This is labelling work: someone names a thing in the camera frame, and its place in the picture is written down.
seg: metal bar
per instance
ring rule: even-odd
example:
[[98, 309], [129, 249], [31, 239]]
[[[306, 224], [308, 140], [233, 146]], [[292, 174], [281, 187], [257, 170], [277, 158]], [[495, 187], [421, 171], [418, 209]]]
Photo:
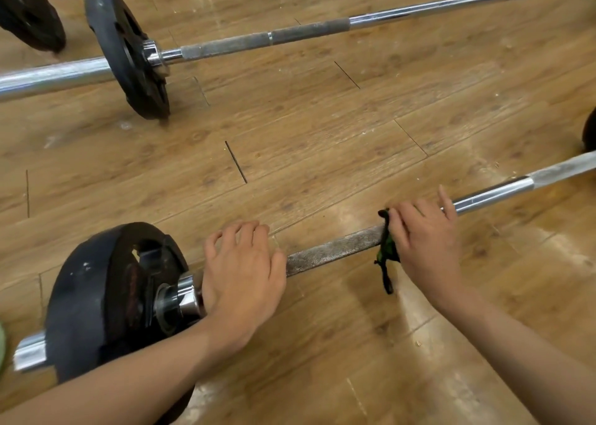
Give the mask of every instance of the metal bar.
[[[197, 45], [183, 46], [162, 52], [161, 57], [166, 64], [202, 60], [204, 58], [229, 55], [230, 53], [296, 42], [313, 37], [343, 33], [351, 29], [381, 25], [413, 16], [436, 14], [463, 7], [494, 3], [496, 1], [507, 0], [443, 0], [407, 7], [396, 7], [370, 14], [355, 15], [284, 29], [246, 34], [244, 36], [228, 37]], [[86, 84], [107, 82], [113, 80], [113, 76], [109, 70], [110, 67], [105, 58], [93, 58], [7, 73], [0, 75], [0, 101], [70, 89]]]
[[[570, 158], [562, 163], [557, 163], [556, 165], [464, 196], [454, 202], [455, 210], [457, 210], [458, 214], [463, 214], [468, 211], [482, 209], [519, 193], [546, 187], [552, 183], [576, 176], [594, 168], [596, 168], [596, 151]], [[286, 265], [287, 276], [294, 276], [312, 268], [342, 259], [348, 255], [378, 246], [381, 243], [382, 232], [382, 225], [373, 226], [289, 255]], [[172, 304], [179, 307], [186, 307], [183, 303], [186, 295], [190, 293], [189, 289], [191, 286], [192, 275], [180, 278], [178, 288], [176, 289], [177, 293], [171, 298]], [[202, 304], [200, 287], [196, 288], [196, 293], [195, 301], [189, 301], [192, 303], [192, 307], [189, 309], [192, 312], [190, 314], [191, 316], [197, 315], [198, 308]], [[17, 371], [47, 365], [45, 331], [41, 331], [20, 341], [12, 360], [14, 369]]]

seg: hand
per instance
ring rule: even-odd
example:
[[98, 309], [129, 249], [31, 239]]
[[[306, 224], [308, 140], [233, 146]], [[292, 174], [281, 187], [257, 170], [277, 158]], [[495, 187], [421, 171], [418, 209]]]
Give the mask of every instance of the hand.
[[258, 221], [239, 222], [205, 240], [205, 309], [238, 334], [240, 346], [273, 315], [286, 289], [286, 256], [280, 249], [269, 255], [268, 233]]
[[428, 301], [441, 310], [463, 289], [459, 266], [457, 212], [443, 187], [437, 204], [425, 199], [389, 209], [389, 231], [406, 274]]

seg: black strap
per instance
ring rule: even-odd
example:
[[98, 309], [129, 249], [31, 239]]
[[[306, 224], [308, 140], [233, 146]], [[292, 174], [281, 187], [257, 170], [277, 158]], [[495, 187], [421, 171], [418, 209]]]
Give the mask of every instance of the black strap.
[[383, 272], [383, 286], [388, 295], [393, 293], [393, 284], [387, 273], [387, 261], [399, 262], [398, 249], [395, 247], [395, 242], [389, 232], [389, 210], [379, 210], [378, 215], [385, 220], [385, 226], [381, 235], [381, 245], [377, 253], [375, 264], [381, 267]]

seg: wooden floor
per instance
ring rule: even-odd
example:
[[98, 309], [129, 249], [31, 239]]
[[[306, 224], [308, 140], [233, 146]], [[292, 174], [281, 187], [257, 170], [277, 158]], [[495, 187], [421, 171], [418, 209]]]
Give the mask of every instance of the wooden floor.
[[[2, 33], [1, 71], [100, 54], [82, 0], [51, 1], [67, 49]], [[126, 0], [164, 48], [424, 1]], [[1, 104], [9, 355], [42, 328], [61, 263], [103, 229], [157, 224], [199, 268], [203, 238], [237, 218], [270, 224], [291, 253], [438, 183], [457, 197], [577, 155], [596, 105], [594, 3], [499, 3], [174, 66], [166, 124], [135, 115], [115, 83]], [[469, 282], [593, 367], [595, 180], [460, 220]], [[179, 423], [532, 423], [399, 266], [384, 293], [374, 255], [291, 278], [276, 316], [197, 385]], [[0, 409], [55, 383], [10, 362]]]

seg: person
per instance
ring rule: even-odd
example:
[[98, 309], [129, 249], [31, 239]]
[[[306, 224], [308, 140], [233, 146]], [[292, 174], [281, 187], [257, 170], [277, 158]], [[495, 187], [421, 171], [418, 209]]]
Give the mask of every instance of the person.
[[[594, 372], [466, 286], [457, 213], [442, 187], [439, 204], [443, 210], [424, 199], [390, 209], [389, 227], [404, 271], [537, 421], [596, 423]], [[268, 233], [267, 226], [250, 221], [207, 238], [205, 319], [16, 406], [0, 422], [154, 423], [209, 368], [244, 347], [275, 312], [286, 286], [286, 256], [281, 250], [269, 254]]]

